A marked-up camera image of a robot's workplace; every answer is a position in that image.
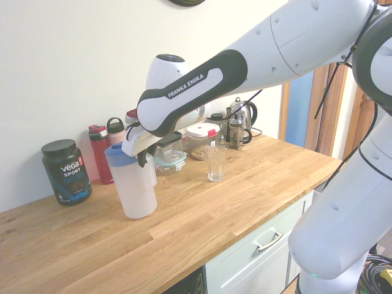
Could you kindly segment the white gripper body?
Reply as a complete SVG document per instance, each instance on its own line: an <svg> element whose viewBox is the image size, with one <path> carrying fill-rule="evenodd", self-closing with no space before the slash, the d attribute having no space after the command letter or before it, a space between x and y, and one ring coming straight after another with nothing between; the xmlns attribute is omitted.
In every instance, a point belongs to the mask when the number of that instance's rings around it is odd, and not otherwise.
<svg viewBox="0 0 392 294"><path fill-rule="evenodd" d="M161 138L144 130L142 126L131 126L127 129L122 142L122 151L128 156L136 156L157 143Z"/></svg>

